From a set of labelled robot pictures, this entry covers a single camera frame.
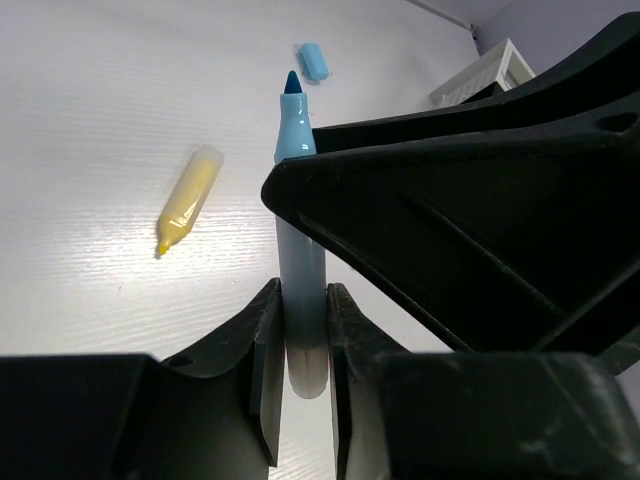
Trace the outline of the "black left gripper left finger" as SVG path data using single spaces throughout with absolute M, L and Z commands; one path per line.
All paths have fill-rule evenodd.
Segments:
M 1 361 L 5 479 L 264 479 L 278 459 L 281 285 L 165 360 Z

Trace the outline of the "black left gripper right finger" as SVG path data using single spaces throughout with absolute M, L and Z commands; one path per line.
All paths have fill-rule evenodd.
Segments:
M 412 353 L 327 290 L 340 479 L 635 479 L 639 426 L 578 353 Z

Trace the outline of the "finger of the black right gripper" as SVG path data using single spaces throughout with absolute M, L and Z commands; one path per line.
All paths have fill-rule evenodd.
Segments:
M 319 128 L 265 206 L 455 350 L 639 359 L 639 16 L 481 101 Z

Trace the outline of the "blue highlighter pen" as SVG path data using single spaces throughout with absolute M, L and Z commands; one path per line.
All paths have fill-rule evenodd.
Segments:
M 280 95 L 274 162 L 315 152 L 307 95 L 291 71 Z M 314 399 L 328 381 L 325 250 L 281 218 L 276 234 L 289 380 L 300 398 Z

